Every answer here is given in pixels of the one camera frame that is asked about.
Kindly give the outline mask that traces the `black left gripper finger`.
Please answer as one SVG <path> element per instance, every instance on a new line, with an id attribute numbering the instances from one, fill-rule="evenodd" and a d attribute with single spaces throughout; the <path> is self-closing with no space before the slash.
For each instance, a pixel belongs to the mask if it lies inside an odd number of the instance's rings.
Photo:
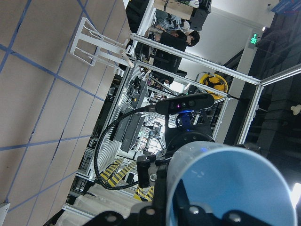
<path id="1" fill-rule="evenodd" d="M 149 154 L 137 158 L 138 185 L 148 188 L 158 183 L 166 183 L 169 158 Z"/>

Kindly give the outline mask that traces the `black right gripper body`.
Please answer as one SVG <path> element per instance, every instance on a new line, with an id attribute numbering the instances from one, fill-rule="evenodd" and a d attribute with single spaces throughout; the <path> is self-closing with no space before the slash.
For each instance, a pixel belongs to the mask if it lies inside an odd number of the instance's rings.
<path id="1" fill-rule="evenodd" d="M 191 123 L 193 113 L 178 113 L 174 128 L 168 126 L 169 117 L 169 114 L 165 115 L 166 148 L 163 154 L 154 161 L 156 165 L 169 162 L 174 153 L 188 143 L 195 141 L 214 142 L 210 123 L 205 113 L 202 114 L 204 122 L 199 124 Z"/>

